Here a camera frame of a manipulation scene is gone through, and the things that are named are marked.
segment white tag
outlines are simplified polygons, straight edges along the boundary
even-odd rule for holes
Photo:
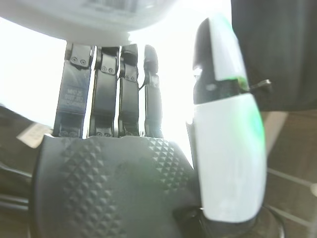
[[[33,123],[16,138],[27,146],[35,149],[41,144],[44,134],[51,132],[52,130],[48,126],[39,123]]]

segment bright white background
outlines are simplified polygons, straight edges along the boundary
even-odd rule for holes
[[[192,116],[192,56],[199,24],[215,11],[231,21],[230,0],[183,0],[160,23],[134,32],[139,44],[139,83],[144,80],[143,45],[158,53],[165,138],[191,159],[185,120]],[[66,42],[0,18],[0,103],[40,123],[53,126]],[[140,94],[140,126],[144,98]]]

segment robotic hand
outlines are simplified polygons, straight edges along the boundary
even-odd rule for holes
[[[91,46],[94,45],[102,47],[97,47],[89,135],[114,136],[112,112],[118,80],[118,46],[130,43],[129,32],[162,19],[174,2],[0,0],[2,17],[68,41],[63,79],[72,78],[73,82],[62,82],[54,136],[83,135],[88,95],[86,84],[89,83],[87,78],[90,77],[94,52]],[[158,88],[157,59],[151,57],[150,48],[146,53],[150,59],[147,61],[149,64],[145,63],[146,77],[151,86],[146,88],[146,93],[149,99],[154,96],[154,105],[158,105],[160,95],[155,90]],[[139,136],[138,104],[130,100],[138,99],[135,45],[122,48],[120,64],[119,136]],[[194,89],[195,114],[191,135],[194,139],[191,146],[195,151],[194,167],[199,174],[203,213],[212,221],[245,222],[256,216],[263,201],[266,177],[264,130],[250,93],[237,38],[231,25],[221,16],[208,18],[199,27],[194,70],[200,73]],[[151,113],[159,120],[161,108],[157,106]],[[151,122],[148,120],[146,125],[147,136],[161,138],[160,122],[155,124],[154,129]]]

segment brown floor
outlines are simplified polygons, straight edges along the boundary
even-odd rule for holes
[[[290,113],[268,158],[265,204],[289,238],[317,238],[317,111]]]

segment textured grip pad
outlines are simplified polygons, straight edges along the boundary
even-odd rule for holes
[[[198,181],[163,139],[45,136],[33,178],[38,238],[181,238],[173,211],[199,206]]]

